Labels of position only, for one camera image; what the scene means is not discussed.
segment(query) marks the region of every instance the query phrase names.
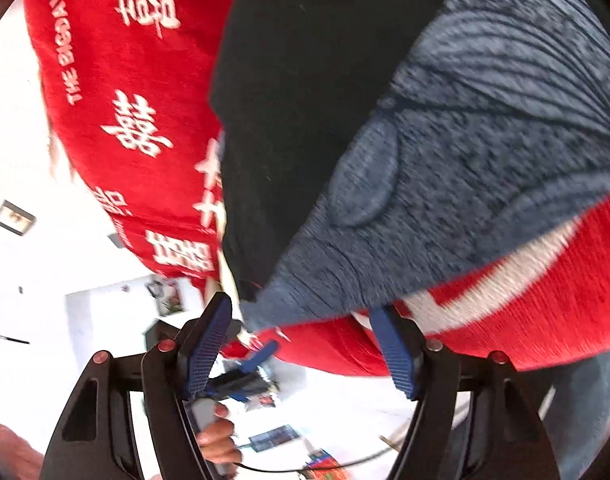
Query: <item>person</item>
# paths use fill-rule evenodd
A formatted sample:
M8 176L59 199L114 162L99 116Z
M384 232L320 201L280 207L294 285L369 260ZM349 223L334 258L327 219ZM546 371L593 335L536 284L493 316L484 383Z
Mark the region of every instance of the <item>person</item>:
M181 151L168 143L184 143L185 126L203 133L186 112L205 105L220 45L211 81L220 122L210 116L212 149L197 170L209 186L199 191L210 197L222 180L223 244L245 322L260 339L280 338L278 357L385 375L367 309L389 302L454 351L501 349L521 370L610 351L610 28L590 1L235 0L223 35L233 0L218 0L217 19L205 9L191 20L208 22L214 40L198 49L207 60L198 77L169 62L202 37L185 28L189 0L165 0L173 27L137 13L139 0L76 1L70 28L56 32L80 86L54 64L50 26L64 3L25 3L48 111L89 186L101 170L121 179L120 189L100 186L109 190L100 200L128 248L163 262L163 273L201 259L196 245L148 227L189 218L189 197L175 203L182 214L163 200L191 188L193 162L166 165L189 177L173 178L169 193L150 186L156 208L148 193L138 218L122 203L149 192L141 183L150 174L166 175L156 164ZM99 20L130 48L105 41ZM134 70L130 56L151 60L152 38L175 55ZM83 75L96 94L85 95ZM145 106L136 96L146 99L136 89L150 80L173 96L173 105L163 100L172 126L151 100L158 115L139 123L146 131L102 122L102 100L115 97L110 114L134 124ZM146 143L114 142L134 132ZM208 205L198 205L201 216Z
M236 448L232 436L234 424L227 420L227 406L214 406L217 420L196 435L196 442L206 460L216 464L229 465L230 478L236 473L233 463L242 460L242 453ZM3 463L18 476L19 480L38 480L43 456L22 437L0 424L0 456ZM160 475L151 480L161 480Z

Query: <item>black frame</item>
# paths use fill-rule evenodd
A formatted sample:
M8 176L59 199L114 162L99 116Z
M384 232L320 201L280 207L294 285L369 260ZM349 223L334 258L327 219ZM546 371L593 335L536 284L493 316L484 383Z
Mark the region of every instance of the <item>black frame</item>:
M27 226L27 229L25 229L25 231L19 231L14 229L13 227L10 227L7 224L3 224L0 221L0 227L3 227L5 229L7 229L8 231L13 232L14 234L17 234L19 236L23 236L27 233L27 231L29 231L29 229L32 228L32 226L36 223L36 217L30 213L28 213L27 211L25 211L24 209L20 209L18 206L12 204L11 202L5 200L3 202L3 205L0 206L0 212L3 210L3 208L7 208L7 209L11 209L14 213L19 214L20 216L27 218L30 222L29 225Z
M107 237L110 239L111 243L116 246L117 249L125 248L125 244L122 243L122 240L120 239L120 236L118 236L118 233L112 233L110 235L107 235Z

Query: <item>white wall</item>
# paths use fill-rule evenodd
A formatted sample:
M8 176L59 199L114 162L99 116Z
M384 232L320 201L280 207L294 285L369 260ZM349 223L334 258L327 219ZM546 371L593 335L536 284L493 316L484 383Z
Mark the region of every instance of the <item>white wall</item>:
M114 229L91 194L48 167L38 65L17 2L0 22L0 205L37 223L24 237L0 227L0 333L32 343L0 340L0 423L43 452L78 378L65 294L148 273L106 238Z
M146 288L151 280L147 275L66 296L69 338L79 371L101 349L115 357L146 351L143 334L159 317L156 300ZM178 288L187 312L163 319L181 328L203 311L203 297L187 278L178 280Z

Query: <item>hand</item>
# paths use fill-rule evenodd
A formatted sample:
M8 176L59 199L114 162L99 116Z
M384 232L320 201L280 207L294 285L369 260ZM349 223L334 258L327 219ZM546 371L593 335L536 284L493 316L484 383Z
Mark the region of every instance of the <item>hand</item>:
M227 406L217 403L214 406L214 414L219 419L212 422L207 428L196 435L196 442L198 442L205 460L209 460L214 464L241 462L243 454L236 449L236 445L231 438L234 435L234 423L225 418L229 415ZM232 474L235 472L235 469L235 466L232 465Z
M8 427L0 424L0 455L20 480L38 480L42 455Z

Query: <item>cable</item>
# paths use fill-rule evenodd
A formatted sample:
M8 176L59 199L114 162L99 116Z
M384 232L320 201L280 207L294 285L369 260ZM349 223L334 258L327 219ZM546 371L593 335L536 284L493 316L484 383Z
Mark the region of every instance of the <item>cable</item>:
M345 469L348 467L354 467L356 465L361 465L367 462L370 462L371 460L374 460L380 456L383 456L384 454L386 454L388 451L391 451L392 448L391 447L386 447L385 449L381 449L380 451L371 454L369 456L366 456L365 458L361 458L359 460L354 460L354 462L347 462L344 464L339 464L339 465L335 465L335 466L330 466L330 467L301 467L300 469L282 469L282 470L275 470L275 471L270 471L267 469L257 469L255 467L251 467L245 464L241 464L241 463L235 463L234 465L237 465L239 467L242 467L243 469L247 469L248 471L254 471L256 473L276 473L276 474L282 474L282 473L304 473L307 471L333 471L336 469Z
M23 341L22 339L15 339L13 337L7 337L5 335L0 335L0 339L5 339L7 341L12 341L14 343L22 343L24 345L28 345L29 344L29 341Z

